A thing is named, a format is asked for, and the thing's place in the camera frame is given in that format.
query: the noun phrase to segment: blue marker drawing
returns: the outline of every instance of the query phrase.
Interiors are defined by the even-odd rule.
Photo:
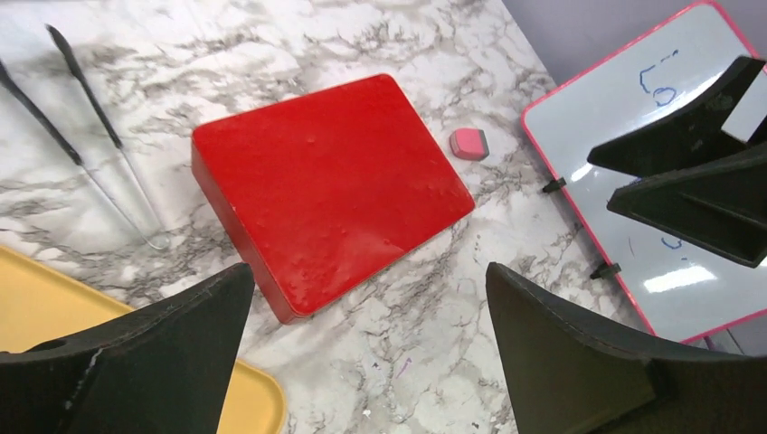
[[[668,244],[668,241],[666,241],[666,239],[664,239],[663,237],[660,237],[660,242],[662,242],[664,246],[666,246],[666,247],[668,247],[669,249],[672,249],[672,250],[676,250],[676,249],[681,249],[682,248],[682,240],[677,240],[677,245],[676,246],[672,246],[671,244]]]
[[[651,65],[644,70],[639,72],[639,85],[644,90],[645,93],[648,95],[652,95],[652,98],[655,100],[655,104],[658,107],[664,107],[668,104],[671,104],[671,101],[673,101],[677,97],[677,90],[668,86],[663,86],[660,88],[656,88],[652,91],[648,88],[647,83],[645,82],[645,74],[654,70],[656,66],[658,66],[660,63],[663,63],[664,61],[667,61],[668,59],[676,56],[679,54],[679,50],[674,50],[671,54],[664,57],[655,65]]]

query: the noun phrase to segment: box side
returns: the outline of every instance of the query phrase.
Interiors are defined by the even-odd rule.
[[[256,283],[259,285],[261,294],[269,302],[274,315],[283,324],[288,324],[296,319],[296,313],[290,308],[288,300],[279,289],[277,282],[272,277],[251,237],[242,226],[240,219],[237,218],[237,213],[215,182],[213,175],[194,145],[194,140],[192,141],[192,175],[203,190],[208,202],[211,203],[213,211],[221,221],[226,233],[229,234],[234,248],[240,253],[242,260],[251,266],[253,277],[255,277]]]

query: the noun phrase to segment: yellow tray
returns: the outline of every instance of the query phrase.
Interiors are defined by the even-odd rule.
[[[133,310],[117,300],[0,246],[0,350],[21,353]],[[234,365],[219,434],[279,433],[285,396],[266,373]]]

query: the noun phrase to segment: white marble surface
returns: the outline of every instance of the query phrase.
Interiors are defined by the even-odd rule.
[[[173,249],[138,242],[4,90],[0,242],[134,307],[239,260],[190,173],[195,126],[387,72],[446,153],[453,129],[486,131],[489,158],[450,156],[478,204],[468,218],[302,324],[280,325],[253,299],[241,356],[284,387],[285,432],[516,432],[486,306],[490,261],[635,321],[618,289],[588,279],[597,255],[574,216],[539,193],[545,170],[518,117],[553,83],[500,0],[1,3],[0,59],[133,203],[46,23],[73,45],[150,181]]]

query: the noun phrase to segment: black utensil handle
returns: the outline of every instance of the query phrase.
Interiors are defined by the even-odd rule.
[[[115,131],[115,128],[112,127],[111,122],[109,122],[109,118],[107,118],[107,114],[104,113],[101,105],[96,100],[96,96],[90,89],[90,85],[85,79],[85,74],[82,73],[82,68],[77,63],[77,59],[74,57],[70,43],[67,42],[66,38],[64,38],[64,35],[62,35],[62,33],[52,25],[46,24],[45,28],[48,29],[48,33],[51,34],[53,43],[55,43],[56,47],[59,48],[59,51],[62,52],[64,61],[67,62],[67,66],[69,67],[72,76],[74,76],[74,78],[80,82],[82,89],[85,90],[85,94],[88,96],[88,100],[90,101],[91,106],[94,110],[96,110],[96,115],[99,117],[101,124],[104,126],[104,128],[107,129],[107,134],[109,134],[109,138],[112,139],[112,143],[115,144],[117,149],[121,149],[122,141],[119,139],[118,133]]]
[[[29,111],[32,116],[34,116],[35,119],[37,119],[38,122],[40,122],[41,125],[45,128],[46,131],[48,131],[48,134],[53,137],[53,140],[56,141],[56,143],[64,150],[64,152],[67,153],[67,155],[71,158],[72,162],[74,162],[75,165],[82,165],[82,157],[80,157],[80,154],[77,153],[77,151],[74,150],[74,147],[70,145],[70,143],[67,141],[64,136],[62,136],[62,133],[59,132],[58,129],[51,123],[50,120],[43,114],[43,112],[37,108],[37,106],[34,105],[31,99],[24,94],[24,92],[19,89],[19,87],[14,83],[14,81],[11,79],[11,76],[8,74],[8,70],[5,68],[3,63],[0,61],[0,84],[3,84],[3,87],[6,88],[11,95],[13,95],[16,99],[18,99],[19,102],[22,103],[22,105]]]

